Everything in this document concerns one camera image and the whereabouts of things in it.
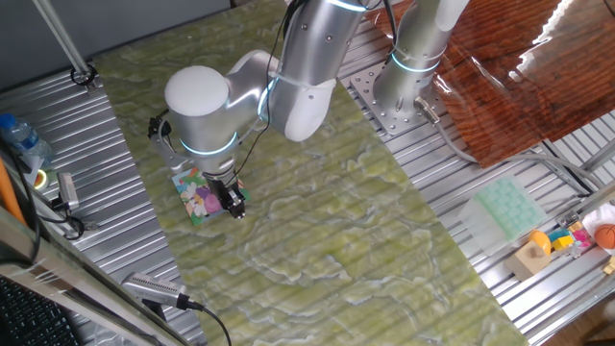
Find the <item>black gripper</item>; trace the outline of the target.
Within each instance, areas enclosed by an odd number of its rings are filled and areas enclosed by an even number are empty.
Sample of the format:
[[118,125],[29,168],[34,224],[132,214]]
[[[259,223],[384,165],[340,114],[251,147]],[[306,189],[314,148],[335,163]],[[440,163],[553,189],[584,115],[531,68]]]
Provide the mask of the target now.
[[228,211],[233,218],[243,218],[245,216],[245,197],[239,188],[234,166],[232,165],[230,168],[225,168],[217,173],[205,172],[204,176],[210,191],[217,196],[221,207]]

